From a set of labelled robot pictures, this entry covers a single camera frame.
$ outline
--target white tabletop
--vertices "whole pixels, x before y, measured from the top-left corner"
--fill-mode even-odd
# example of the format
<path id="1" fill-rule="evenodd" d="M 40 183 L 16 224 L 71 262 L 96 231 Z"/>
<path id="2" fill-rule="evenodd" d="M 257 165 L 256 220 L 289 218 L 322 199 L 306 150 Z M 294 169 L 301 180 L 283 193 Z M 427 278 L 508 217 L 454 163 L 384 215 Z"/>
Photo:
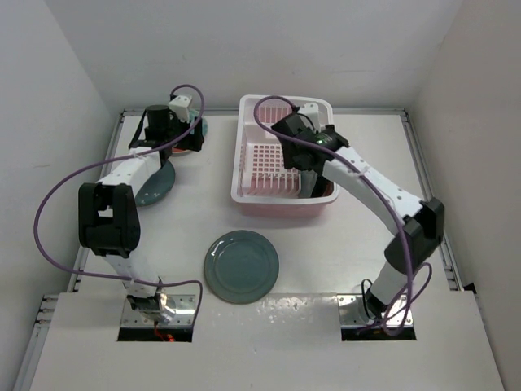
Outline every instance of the white tabletop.
<path id="1" fill-rule="evenodd" d="M 125 118 L 116 155 L 138 121 Z M 366 161 L 421 195 L 398 115 L 337 115 L 335 124 Z M 31 390 L 502 389 L 474 297 L 449 291 L 438 252 L 431 285 L 413 307 L 418 340 L 342 342 L 334 293 L 360 292 L 362 279 L 376 278 L 391 234 L 345 191 L 314 219 L 241 215 L 230 197 L 237 117 L 208 116 L 208 128 L 201 152 L 171 158 L 171 193 L 139 209 L 140 247 L 163 281 L 203 279 L 215 239 L 256 231 L 279 255 L 273 291 L 231 305 L 206 290 L 193 343 L 124 343 L 116 342 L 121 283 L 83 278 L 79 293 L 59 299 Z M 92 254 L 85 269 L 112 272 Z"/>

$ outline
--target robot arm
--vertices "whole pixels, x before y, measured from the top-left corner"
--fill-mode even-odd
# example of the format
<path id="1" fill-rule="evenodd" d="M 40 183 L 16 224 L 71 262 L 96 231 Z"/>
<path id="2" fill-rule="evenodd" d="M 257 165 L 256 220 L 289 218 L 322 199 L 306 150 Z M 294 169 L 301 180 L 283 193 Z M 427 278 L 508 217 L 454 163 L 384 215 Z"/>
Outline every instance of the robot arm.
<path id="1" fill-rule="evenodd" d="M 327 125 L 324 130 L 315 132 L 306 126 L 298 112 L 292 112 L 272 125 L 272 130 L 336 152 L 373 183 L 387 202 L 392 204 L 401 220 L 410 246 L 413 272 L 432 255 L 441 243 L 444 229 L 443 204 L 436 198 L 428 202 L 420 200 L 370 167 L 354 148 L 349 146 L 348 140 L 335 132 L 333 125 Z M 279 138 L 279 141 L 282 144 L 286 169 L 311 170 L 319 176 L 337 183 L 367 206 L 395 235 L 384 252 L 387 262 L 381 269 L 379 277 L 366 293 L 366 308 L 371 312 L 371 317 L 381 318 L 381 314 L 391 304 L 392 298 L 407 282 L 405 254 L 397 234 L 395 221 L 380 198 L 361 179 L 360 174 L 354 173 L 344 163 L 329 154 L 286 139 Z"/>
<path id="2" fill-rule="evenodd" d="M 160 283 L 160 277 L 150 268 L 147 255 L 138 249 L 141 235 L 134 197 L 167 162 L 172 148 L 146 155 L 144 152 L 160 147 L 190 126 L 191 97 L 173 97 L 168 106 L 149 106 L 145 113 L 148 126 L 145 138 L 140 139 L 145 114 L 129 145 L 129 155 L 107 176 L 96 183 L 84 183 L 79 190 L 79 237 L 83 247 L 102 257 L 119 276 L 128 277 L 123 284 L 133 308 L 145 316 L 161 321 L 165 316 L 160 290 L 135 283 L 140 279 Z M 176 147 L 200 151 L 204 138 L 202 121 L 193 134 L 186 136 Z"/>

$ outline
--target teal plate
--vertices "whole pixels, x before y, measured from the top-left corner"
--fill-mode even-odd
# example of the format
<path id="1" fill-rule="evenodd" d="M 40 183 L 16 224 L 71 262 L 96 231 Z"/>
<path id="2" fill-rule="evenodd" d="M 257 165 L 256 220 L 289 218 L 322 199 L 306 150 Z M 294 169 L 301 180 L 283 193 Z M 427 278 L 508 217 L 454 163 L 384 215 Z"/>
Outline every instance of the teal plate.
<path id="1" fill-rule="evenodd" d="M 217 297 L 235 304 L 260 300 L 277 282 L 274 246 L 252 231 L 233 231 L 216 240 L 204 259 L 204 278 Z"/>
<path id="2" fill-rule="evenodd" d="M 135 197 L 136 206 L 148 206 L 162 200 L 176 182 L 176 170 L 169 160 L 154 173 Z"/>

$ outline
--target dish rack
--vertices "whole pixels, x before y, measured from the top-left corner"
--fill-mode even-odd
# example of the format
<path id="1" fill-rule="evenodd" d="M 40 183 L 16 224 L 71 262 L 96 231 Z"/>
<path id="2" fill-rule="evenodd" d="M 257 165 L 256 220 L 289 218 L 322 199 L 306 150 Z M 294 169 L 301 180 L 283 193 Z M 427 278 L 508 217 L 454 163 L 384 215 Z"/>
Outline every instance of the dish rack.
<path id="1" fill-rule="evenodd" d="M 336 184 L 322 197 L 299 198 L 302 175 L 296 169 L 285 169 L 282 147 L 278 139 L 261 129 L 253 118 L 255 104 L 264 95 L 245 95 L 239 104 L 237 142 L 235 144 L 232 199 L 241 212 L 268 217 L 313 217 L 322 212 L 339 194 Z M 294 104 L 318 105 L 320 126 L 333 123 L 331 105 L 321 99 L 288 96 Z M 281 101 L 270 100 L 259 108 L 259 119 L 267 126 L 291 112 Z"/>

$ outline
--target white enclosure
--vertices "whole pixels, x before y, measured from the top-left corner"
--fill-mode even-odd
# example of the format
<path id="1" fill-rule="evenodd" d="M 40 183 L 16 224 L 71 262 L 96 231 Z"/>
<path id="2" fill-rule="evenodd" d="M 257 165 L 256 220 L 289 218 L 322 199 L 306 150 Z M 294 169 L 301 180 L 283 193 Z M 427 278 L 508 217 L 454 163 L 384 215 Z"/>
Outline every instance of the white enclosure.
<path id="1" fill-rule="evenodd" d="M 124 108 L 164 102 L 182 82 L 211 108 L 244 94 L 405 108 L 503 383 L 521 388 L 519 1 L 5 0 L 0 10 L 0 390 L 15 382 L 42 294 L 68 281 L 33 243 L 39 202 L 104 156 Z M 77 188 L 98 175 L 70 182 L 43 216 L 44 245 L 63 263 L 78 249 Z"/>

